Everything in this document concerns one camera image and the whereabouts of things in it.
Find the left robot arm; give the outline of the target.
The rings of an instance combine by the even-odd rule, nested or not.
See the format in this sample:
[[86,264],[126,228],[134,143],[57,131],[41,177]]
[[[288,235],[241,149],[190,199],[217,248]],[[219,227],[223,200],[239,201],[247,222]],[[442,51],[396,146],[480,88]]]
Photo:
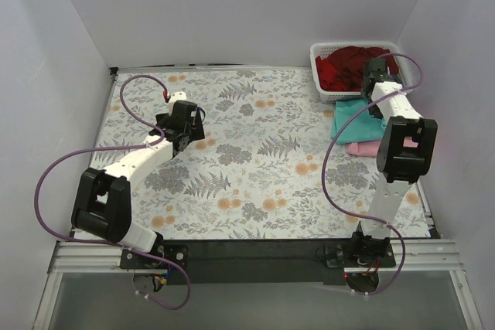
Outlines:
[[193,141],[204,139],[204,110],[196,109],[184,118],[159,114],[157,126],[165,133],[151,130],[143,148],[133,149],[103,169],[88,168],[80,178],[71,216],[74,228],[109,243],[138,251],[138,259],[149,268],[164,260],[164,249],[157,244],[161,235],[133,220],[131,194],[148,175],[172,160]]

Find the teal t shirt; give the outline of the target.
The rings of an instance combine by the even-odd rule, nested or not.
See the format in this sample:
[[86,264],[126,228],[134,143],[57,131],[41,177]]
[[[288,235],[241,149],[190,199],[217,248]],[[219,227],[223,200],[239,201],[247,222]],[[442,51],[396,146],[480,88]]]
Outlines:
[[[337,101],[333,111],[333,127],[330,134],[334,138],[341,127],[355,115],[356,112],[366,107],[368,102],[363,99]],[[366,141],[381,140],[385,132],[386,124],[382,119],[372,117],[368,109],[360,113],[337,138],[338,145],[361,143]]]

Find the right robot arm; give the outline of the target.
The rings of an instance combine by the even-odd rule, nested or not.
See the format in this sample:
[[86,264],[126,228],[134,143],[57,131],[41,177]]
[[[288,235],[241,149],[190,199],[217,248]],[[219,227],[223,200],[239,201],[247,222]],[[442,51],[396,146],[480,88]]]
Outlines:
[[377,152],[377,187],[368,213],[351,237],[351,260],[359,266],[387,256],[391,230],[399,206],[411,186],[426,175],[432,162],[438,130],[435,120],[413,108],[402,85],[390,78],[366,79],[361,93],[375,105],[371,114],[386,123]]

